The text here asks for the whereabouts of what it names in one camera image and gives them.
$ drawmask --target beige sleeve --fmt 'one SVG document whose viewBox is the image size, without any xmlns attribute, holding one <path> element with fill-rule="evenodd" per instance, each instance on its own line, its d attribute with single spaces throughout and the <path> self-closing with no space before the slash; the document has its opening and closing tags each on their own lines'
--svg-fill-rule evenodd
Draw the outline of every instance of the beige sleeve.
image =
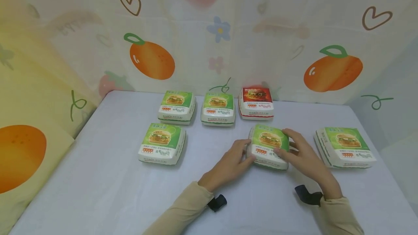
<svg viewBox="0 0 418 235">
<path fill-rule="evenodd" d="M 364 231 L 358 223 L 347 198 L 321 199 L 319 208 L 325 218 L 327 230 L 332 235 L 363 235 Z"/>
<path fill-rule="evenodd" d="M 197 182 L 192 182 L 143 235 L 181 234 L 184 228 L 202 213 L 211 199 L 211 192 L 199 186 Z"/>
</svg>

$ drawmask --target brown heart print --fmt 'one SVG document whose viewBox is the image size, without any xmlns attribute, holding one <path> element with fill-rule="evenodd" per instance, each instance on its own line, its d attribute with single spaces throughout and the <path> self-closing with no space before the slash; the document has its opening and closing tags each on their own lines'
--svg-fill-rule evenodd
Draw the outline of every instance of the brown heart print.
<svg viewBox="0 0 418 235">
<path fill-rule="evenodd" d="M 378 17 L 380 17 L 380 16 L 382 16 L 382 15 L 388 15 L 388 17 L 386 18 L 386 20 L 385 20 L 385 21 L 381 22 L 380 24 L 377 24 L 377 25 L 376 25 L 376 26 L 374 26 L 374 27 L 368 27 L 368 26 L 366 25 L 366 16 L 368 15 L 369 10 L 373 10 L 373 12 L 372 12 L 372 19 L 378 18 Z M 390 11 L 385 11 L 385 12 L 382 12 L 382 13 L 380 13 L 380 14 L 376 15 L 376 7 L 375 7 L 375 6 L 371 6 L 371 7 L 369 7 L 368 9 L 366 9 L 366 12 L 363 14 L 363 19 L 362 19 L 363 27 L 364 27 L 367 31 L 371 31 L 371 30 L 373 30 L 373 29 L 375 29 L 375 28 L 377 28 L 377 27 L 380 27 L 380 26 L 382 26 L 383 24 L 387 23 L 389 20 L 391 20 L 392 16 L 393 16 L 393 13 L 392 13 L 392 12 L 390 12 Z"/>
<path fill-rule="evenodd" d="M 126 8 L 126 10 L 128 10 L 129 13 L 131 13 L 132 15 L 137 17 L 139 15 L 139 12 L 141 11 L 141 0 L 137 0 L 138 3 L 139 3 L 139 6 L 138 6 L 138 10 L 136 12 L 132 12 L 129 8 L 129 7 L 131 7 L 133 1 L 134 0 L 120 0 L 120 2 Z"/>
</svg>

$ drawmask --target hand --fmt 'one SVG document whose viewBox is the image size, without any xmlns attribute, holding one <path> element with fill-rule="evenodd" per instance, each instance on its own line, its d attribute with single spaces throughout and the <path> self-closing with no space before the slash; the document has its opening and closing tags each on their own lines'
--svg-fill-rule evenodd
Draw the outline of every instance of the hand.
<svg viewBox="0 0 418 235">
<path fill-rule="evenodd" d="M 290 146 L 297 149 L 286 152 L 283 149 L 274 149 L 274 152 L 283 160 L 292 164 L 302 174 L 316 181 L 324 193 L 325 199 L 339 199 L 342 197 L 338 181 L 316 155 L 310 144 L 303 136 L 291 129 L 284 129 L 283 133 L 292 138 Z"/>
<path fill-rule="evenodd" d="M 223 155 L 212 170 L 202 176 L 198 184 L 209 192 L 214 192 L 222 185 L 241 176 L 255 161 L 255 156 L 253 155 L 242 161 L 245 145 L 250 142 L 250 139 L 234 141 L 231 149 Z"/>
</svg>

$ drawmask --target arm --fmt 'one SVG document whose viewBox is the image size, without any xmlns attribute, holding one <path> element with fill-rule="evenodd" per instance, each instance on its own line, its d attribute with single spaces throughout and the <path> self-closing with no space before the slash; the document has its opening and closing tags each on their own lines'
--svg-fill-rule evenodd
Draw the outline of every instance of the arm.
<svg viewBox="0 0 418 235">
<path fill-rule="evenodd" d="M 236 140 L 221 160 L 206 172 L 199 182 L 192 182 L 143 235 L 179 235 L 195 220 L 213 199 L 213 193 L 222 185 L 242 175 L 255 160 L 242 160 L 244 147 L 251 140 Z"/>
<path fill-rule="evenodd" d="M 143 235 L 178 235 L 195 220 L 213 199 L 213 194 L 197 182 L 184 189 L 168 210 L 166 210 Z"/>
<path fill-rule="evenodd" d="M 311 145 L 300 133 L 290 129 L 283 130 L 283 133 L 295 141 L 290 142 L 290 145 L 297 151 L 286 152 L 275 149 L 274 152 L 319 184 L 324 194 L 320 211 L 325 218 L 328 232 L 332 235 L 363 235 L 364 231 L 357 222 L 349 201 L 343 197 L 338 181 L 316 155 Z"/>
</svg>

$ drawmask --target burger picture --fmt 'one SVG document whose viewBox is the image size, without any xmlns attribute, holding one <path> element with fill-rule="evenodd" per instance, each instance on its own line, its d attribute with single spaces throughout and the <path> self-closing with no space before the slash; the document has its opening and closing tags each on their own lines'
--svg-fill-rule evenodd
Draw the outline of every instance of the burger picture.
<svg viewBox="0 0 418 235">
<path fill-rule="evenodd" d="M 170 95 L 165 102 L 167 104 L 182 105 L 184 103 L 184 97 L 181 95 Z"/>
<path fill-rule="evenodd" d="M 149 142 L 154 144 L 165 144 L 167 145 L 171 140 L 171 133 L 167 131 L 153 131 L 152 134 L 148 137 Z"/>
<path fill-rule="evenodd" d="M 209 100 L 209 105 L 210 106 L 226 107 L 227 103 L 228 102 L 226 101 L 226 99 L 222 98 L 222 97 L 212 97 Z"/>
<path fill-rule="evenodd" d="M 271 147 L 280 148 L 282 146 L 282 140 L 274 133 L 261 133 L 258 137 L 261 144 L 269 145 Z"/>
<path fill-rule="evenodd" d="M 340 133 L 336 136 L 337 142 L 344 147 L 361 147 L 358 139 L 351 134 Z"/>
<path fill-rule="evenodd" d="M 247 97 L 252 100 L 265 100 L 266 96 L 266 92 L 264 92 L 262 89 L 250 89 L 247 92 Z"/>
</svg>

